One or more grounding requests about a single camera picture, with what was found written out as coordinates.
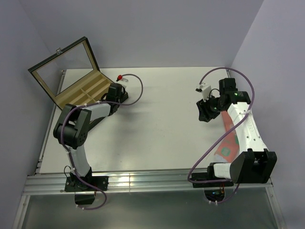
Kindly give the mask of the black compartment display box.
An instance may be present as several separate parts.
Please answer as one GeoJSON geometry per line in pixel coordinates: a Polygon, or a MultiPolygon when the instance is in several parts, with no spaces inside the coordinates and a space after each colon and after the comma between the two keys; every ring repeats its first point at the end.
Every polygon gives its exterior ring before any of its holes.
{"type": "Polygon", "coordinates": [[[101,99],[114,83],[100,71],[87,37],[28,69],[59,109],[66,104],[92,104],[101,99]]]}

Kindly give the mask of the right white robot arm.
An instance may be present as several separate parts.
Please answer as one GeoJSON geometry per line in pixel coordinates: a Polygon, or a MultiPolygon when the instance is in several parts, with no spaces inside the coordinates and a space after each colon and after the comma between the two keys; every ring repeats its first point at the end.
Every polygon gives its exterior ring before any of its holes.
{"type": "Polygon", "coordinates": [[[197,102],[199,120],[209,122],[221,112],[227,112],[233,122],[239,142],[239,154],[232,162],[214,162],[203,178],[191,181],[194,184],[218,186],[221,183],[265,184],[277,162],[274,151],[268,150],[263,142],[251,110],[252,99],[245,91],[236,88],[234,78],[219,81],[219,96],[211,95],[209,84],[202,83],[196,91],[202,94],[197,102]]]}

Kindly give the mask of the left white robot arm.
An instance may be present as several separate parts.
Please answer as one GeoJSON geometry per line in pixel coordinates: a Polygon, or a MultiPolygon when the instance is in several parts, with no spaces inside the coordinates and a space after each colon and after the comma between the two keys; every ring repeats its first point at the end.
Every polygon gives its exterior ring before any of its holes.
{"type": "Polygon", "coordinates": [[[70,183],[81,190],[88,190],[93,185],[92,168],[84,149],[84,143],[91,129],[91,122],[104,119],[114,114],[120,103],[127,99],[125,87],[112,83],[96,105],[76,106],[66,104],[53,130],[53,136],[65,149],[71,164],[70,183]]]}

